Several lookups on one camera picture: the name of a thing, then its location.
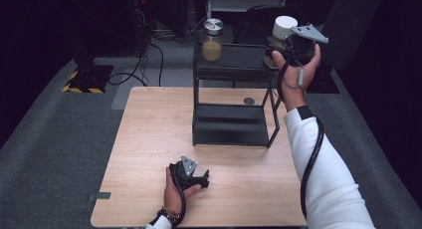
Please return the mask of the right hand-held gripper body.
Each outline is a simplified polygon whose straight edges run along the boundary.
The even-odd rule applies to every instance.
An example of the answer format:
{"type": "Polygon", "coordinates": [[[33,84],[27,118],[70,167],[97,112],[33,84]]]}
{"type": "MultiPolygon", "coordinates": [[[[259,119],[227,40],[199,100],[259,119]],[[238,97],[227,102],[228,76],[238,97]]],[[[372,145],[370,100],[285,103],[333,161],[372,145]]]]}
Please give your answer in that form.
{"type": "Polygon", "coordinates": [[[327,44],[328,37],[312,24],[294,27],[281,53],[288,60],[308,60],[314,55],[315,43],[327,44]]]}

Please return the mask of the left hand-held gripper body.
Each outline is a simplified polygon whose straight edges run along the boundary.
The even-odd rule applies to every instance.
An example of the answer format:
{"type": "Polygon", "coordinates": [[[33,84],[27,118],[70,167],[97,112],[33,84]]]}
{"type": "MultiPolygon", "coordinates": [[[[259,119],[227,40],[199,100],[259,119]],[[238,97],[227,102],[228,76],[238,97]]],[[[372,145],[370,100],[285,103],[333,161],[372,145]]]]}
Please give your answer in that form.
{"type": "Polygon", "coordinates": [[[182,155],[176,163],[170,163],[169,169],[175,186],[187,189],[193,186],[194,180],[203,180],[203,177],[194,177],[193,173],[198,163],[187,156],[182,155]]]}

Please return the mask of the white-lidded jar of brown powder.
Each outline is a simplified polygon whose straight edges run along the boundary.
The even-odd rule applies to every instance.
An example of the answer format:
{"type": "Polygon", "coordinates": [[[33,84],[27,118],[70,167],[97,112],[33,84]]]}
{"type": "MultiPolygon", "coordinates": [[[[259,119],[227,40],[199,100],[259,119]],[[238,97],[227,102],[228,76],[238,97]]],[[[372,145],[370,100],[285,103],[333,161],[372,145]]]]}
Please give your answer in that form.
{"type": "MultiPolygon", "coordinates": [[[[275,36],[276,38],[279,38],[279,39],[285,38],[287,36],[291,36],[293,34],[292,29],[297,26],[298,26],[298,21],[294,17],[279,16],[275,19],[271,36],[275,36]]],[[[279,48],[282,48],[283,50],[286,49],[286,46],[274,46],[274,47],[279,47],[279,48]]]]}

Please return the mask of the black metal rack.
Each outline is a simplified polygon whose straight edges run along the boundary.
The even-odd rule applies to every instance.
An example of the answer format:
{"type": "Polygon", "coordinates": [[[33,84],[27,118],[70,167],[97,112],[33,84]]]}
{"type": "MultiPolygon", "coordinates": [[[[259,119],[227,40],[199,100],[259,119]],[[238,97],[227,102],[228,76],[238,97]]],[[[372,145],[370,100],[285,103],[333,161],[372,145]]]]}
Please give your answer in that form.
{"type": "Polygon", "coordinates": [[[253,145],[269,148],[275,140],[280,122],[280,100],[273,93],[277,69],[263,62],[265,48],[256,45],[225,44],[216,62],[203,59],[202,45],[197,43],[193,55],[192,142],[195,144],[253,145]],[[201,103],[199,82],[248,82],[267,86],[260,104],[246,106],[244,98],[237,105],[201,103]]]}

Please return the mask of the person's left hand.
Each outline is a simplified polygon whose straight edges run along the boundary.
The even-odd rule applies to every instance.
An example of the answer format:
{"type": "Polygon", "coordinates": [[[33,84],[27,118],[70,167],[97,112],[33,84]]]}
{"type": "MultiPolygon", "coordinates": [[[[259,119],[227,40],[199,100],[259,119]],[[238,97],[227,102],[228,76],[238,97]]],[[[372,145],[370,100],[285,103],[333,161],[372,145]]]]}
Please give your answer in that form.
{"type": "MultiPolygon", "coordinates": [[[[200,185],[193,185],[185,189],[183,191],[185,200],[188,200],[200,189],[200,185]]],[[[182,212],[182,199],[180,192],[173,183],[172,174],[169,168],[166,168],[166,186],[163,194],[163,206],[177,215],[182,212]]]]}

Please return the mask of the person's right hand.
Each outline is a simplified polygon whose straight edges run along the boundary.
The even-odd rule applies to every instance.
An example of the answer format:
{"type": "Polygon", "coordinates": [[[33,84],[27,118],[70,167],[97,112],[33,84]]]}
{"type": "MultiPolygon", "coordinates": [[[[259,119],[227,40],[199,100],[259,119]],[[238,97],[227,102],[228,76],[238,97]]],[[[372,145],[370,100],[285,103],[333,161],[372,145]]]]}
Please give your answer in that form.
{"type": "Polygon", "coordinates": [[[320,58],[320,47],[318,44],[315,44],[314,56],[306,65],[301,67],[288,65],[285,69],[284,76],[281,79],[281,90],[287,112],[306,105],[305,91],[315,77],[320,58]],[[305,78],[304,84],[300,88],[298,78],[301,68],[305,69],[305,78]]]}

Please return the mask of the black floor plate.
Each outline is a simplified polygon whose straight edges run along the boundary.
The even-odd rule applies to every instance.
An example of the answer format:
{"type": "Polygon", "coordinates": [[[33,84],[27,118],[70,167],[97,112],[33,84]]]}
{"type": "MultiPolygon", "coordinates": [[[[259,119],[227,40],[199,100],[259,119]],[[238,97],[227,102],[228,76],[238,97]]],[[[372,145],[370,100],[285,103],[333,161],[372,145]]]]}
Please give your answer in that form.
{"type": "Polygon", "coordinates": [[[330,65],[319,65],[307,92],[311,94],[338,94],[339,90],[331,76],[331,70],[330,65]]]}

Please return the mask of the grey metal shelf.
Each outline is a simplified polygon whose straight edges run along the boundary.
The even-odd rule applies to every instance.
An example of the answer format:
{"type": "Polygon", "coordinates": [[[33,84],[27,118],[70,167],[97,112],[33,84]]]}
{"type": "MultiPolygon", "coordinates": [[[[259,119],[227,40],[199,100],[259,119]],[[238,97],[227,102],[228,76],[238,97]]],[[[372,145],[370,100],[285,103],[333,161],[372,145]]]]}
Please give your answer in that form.
{"type": "Polygon", "coordinates": [[[214,12],[244,13],[256,6],[284,6],[286,0],[207,0],[206,16],[214,12]]]}

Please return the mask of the metal-lidded jar of yellow powder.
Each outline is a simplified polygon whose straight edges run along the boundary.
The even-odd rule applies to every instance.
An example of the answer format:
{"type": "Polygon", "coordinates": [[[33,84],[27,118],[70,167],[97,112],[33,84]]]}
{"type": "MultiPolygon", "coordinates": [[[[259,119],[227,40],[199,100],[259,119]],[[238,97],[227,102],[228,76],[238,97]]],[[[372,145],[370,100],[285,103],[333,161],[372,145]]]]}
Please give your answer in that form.
{"type": "Polygon", "coordinates": [[[222,54],[222,34],[224,23],[210,18],[203,24],[202,56],[208,62],[216,62],[222,54]]]}

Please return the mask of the grey floor tape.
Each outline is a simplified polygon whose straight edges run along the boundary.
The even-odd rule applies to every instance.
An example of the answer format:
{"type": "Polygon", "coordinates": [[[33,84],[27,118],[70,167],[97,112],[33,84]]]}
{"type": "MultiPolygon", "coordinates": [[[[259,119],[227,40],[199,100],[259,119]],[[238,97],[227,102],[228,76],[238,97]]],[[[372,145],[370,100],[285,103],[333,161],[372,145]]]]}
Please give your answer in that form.
{"type": "Polygon", "coordinates": [[[97,199],[110,199],[110,192],[96,192],[88,197],[90,202],[95,202],[97,199]]]}

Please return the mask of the stand base with striped edge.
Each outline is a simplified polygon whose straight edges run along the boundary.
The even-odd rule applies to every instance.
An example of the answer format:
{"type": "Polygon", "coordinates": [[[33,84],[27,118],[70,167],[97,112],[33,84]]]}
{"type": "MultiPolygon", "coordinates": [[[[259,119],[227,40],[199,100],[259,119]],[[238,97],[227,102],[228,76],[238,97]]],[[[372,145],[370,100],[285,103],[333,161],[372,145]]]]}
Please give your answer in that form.
{"type": "Polygon", "coordinates": [[[106,84],[113,70],[110,65],[96,65],[90,57],[74,57],[77,64],[63,92],[104,94],[106,84]]]}

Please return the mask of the dark equipment tower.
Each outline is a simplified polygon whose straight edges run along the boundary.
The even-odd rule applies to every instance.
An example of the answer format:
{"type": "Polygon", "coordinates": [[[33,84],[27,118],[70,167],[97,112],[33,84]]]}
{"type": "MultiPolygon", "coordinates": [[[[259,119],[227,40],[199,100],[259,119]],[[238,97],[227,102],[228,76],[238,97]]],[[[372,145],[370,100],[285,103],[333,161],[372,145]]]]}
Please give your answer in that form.
{"type": "Polygon", "coordinates": [[[127,0],[135,37],[138,43],[147,43],[154,28],[154,0],[127,0]]]}

